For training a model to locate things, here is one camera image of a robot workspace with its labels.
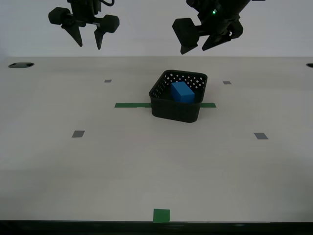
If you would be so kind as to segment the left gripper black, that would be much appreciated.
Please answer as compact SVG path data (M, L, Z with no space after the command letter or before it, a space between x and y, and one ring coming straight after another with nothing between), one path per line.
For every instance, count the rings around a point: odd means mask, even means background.
M49 14L51 24L60 25L82 47L83 42L79 25L95 24L94 32L97 48L102 46L103 36L106 33L115 33L120 25L120 20L114 15L105 15L97 18L101 12L102 0L68 0L72 13L67 8L56 7Z

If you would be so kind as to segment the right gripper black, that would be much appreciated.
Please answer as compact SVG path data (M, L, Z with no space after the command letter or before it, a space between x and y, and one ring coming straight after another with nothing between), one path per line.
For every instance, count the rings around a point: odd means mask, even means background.
M243 33L240 12L248 0L188 0L198 12L201 25L195 26L191 18L176 19L172 28L181 44L182 55L198 46L199 35L209 36L202 50L208 50L239 38Z

